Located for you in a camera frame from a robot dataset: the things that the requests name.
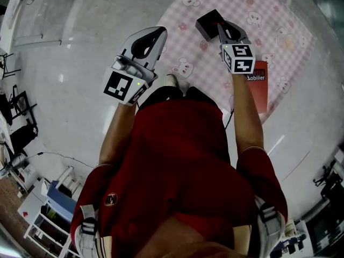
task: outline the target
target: pink tablecloth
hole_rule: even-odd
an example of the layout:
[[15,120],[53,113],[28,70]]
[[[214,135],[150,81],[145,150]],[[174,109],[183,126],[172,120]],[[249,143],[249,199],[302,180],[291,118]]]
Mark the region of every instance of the pink tablecloth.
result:
[[168,30],[160,62],[227,111],[233,106],[232,77],[219,56],[219,39],[206,42],[195,28],[196,20],[213,9],[242,27],[255,45],[257,60],[268,61],[265,121],[302,73],[314,37],[279,0],[175,0],[159,21]]

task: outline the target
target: red shirt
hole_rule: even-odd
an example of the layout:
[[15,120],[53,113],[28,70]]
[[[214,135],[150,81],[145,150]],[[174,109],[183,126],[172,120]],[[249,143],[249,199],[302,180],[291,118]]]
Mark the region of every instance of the red shirt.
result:
[[[105,206],[109,194],[118,196]],[[112,236],[113,257],[133,257],[157,227],[174,215],[206,240],[233,248],[233,227],[252,225],[249,254],[259,251],[254,196],[287,219],[287,206],[266,153],[249,149],[230,165],[221,111],[205,102],[168,100],[139,111],[120,169],[99,167],[88,176],[80,205],[99,209],[101,237]]]

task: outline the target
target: shoe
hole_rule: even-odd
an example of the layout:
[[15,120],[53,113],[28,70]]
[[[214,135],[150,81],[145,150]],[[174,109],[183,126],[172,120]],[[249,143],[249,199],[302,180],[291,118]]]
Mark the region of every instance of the shoe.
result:
[[165,77],[165,86],[172,86],[179,88],[178,80],[175,75],[169,74]]

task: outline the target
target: person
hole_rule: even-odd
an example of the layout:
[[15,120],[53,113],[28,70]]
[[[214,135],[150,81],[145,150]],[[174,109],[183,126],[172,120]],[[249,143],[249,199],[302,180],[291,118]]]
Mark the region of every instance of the person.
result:
[[136,115],[118,105],[71,222],[83,257],[262,257],[260,224],[277,217],[262,211],[278,211],[283,233],[288,209],[253,96],[232,76],[236,169],[216,103],[195,87],[183,96],[173,75]]

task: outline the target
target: white floor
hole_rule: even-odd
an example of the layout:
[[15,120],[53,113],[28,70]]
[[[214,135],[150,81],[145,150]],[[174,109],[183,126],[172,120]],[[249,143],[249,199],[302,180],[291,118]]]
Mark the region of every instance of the white floor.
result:
[[[25,8],[19,35],[43,33],[62,46],[16,53],[10,64],[23,71],[2,81],[9,97],[18,84],[26,90],[39,136],[29,156],[54,152],[94,167],[116,105],[101,95],[105,69],[112,65],[130,34],[155,26],[173,0],[35,0]],[[284,135],[270,157],[288,200],[291,218],[299,218],[320,200],[313,178],[344,135],[343,54],[311,0],[292,0],[290,9],[318,38],[304,74],[264,123],[266,150]],[[167,71],[157,66],[158,74]],[[154,89],[161,84],[155,82]],[[16,130],[24,122],[16,120]],[[237,160],[233,122],[227,129],[232,163]],[[39,173],[57,179],[66,166],[86,177],[91,167],[57,155],[30,159]]]

